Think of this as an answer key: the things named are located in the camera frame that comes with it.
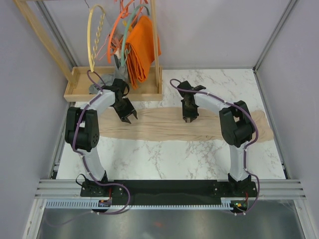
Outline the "beige trousers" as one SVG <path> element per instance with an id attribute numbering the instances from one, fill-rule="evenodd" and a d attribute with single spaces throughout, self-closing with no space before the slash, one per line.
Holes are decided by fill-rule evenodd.
<path id="1" fill-rule="evenodd" d="M 122 122 L 114 109 L 107 109 L 99 118 L 100 136 L 145 141 L 208 141 L 223 140 L 219 116 L 206 109 L 199 109 L 193 122 L 182 119 L 178 107 L 137 110 L 136 119 Z"/>

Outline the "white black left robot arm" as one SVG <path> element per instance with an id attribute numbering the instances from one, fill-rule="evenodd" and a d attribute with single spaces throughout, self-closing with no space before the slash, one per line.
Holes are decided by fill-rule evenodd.
<path id="1" fill-rule="evenodd" d="M 90 101 L 67 111 L 65 141 L 82 159 L 87 175 L 93 180 L 92 191 L 105 196 L 109 191 L 106 170 L 101 164 L 97 144 L 100 139 L 99 116 L 112 107 L 122 122 L 130 123 L 129 116 L 137 117 L 137 111 L 126 97 L 129 85 L 115 78 L 112 85 L 103 86 Z"/>

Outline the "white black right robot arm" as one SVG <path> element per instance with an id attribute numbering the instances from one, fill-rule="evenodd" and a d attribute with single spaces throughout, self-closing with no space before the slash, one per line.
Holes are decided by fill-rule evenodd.
<path id="1" fill-rule="evenodd" d="M 194 121 L 199 116 L 198 108 L 210 110 L 219 115 L 221 134 L 229 145 L 231 167 L 228 173 L 228 191 L 232 196 L 240 196 L 251 182 L 252 174 L 247 169 L 247 148 L 258 137 L 257 125 L 251 117 L 244 101 L 227 102 L 208 92 L 202 85 L 193 87 L 188 81 L 171 79 L 182 97 L 182 118 Z"/>

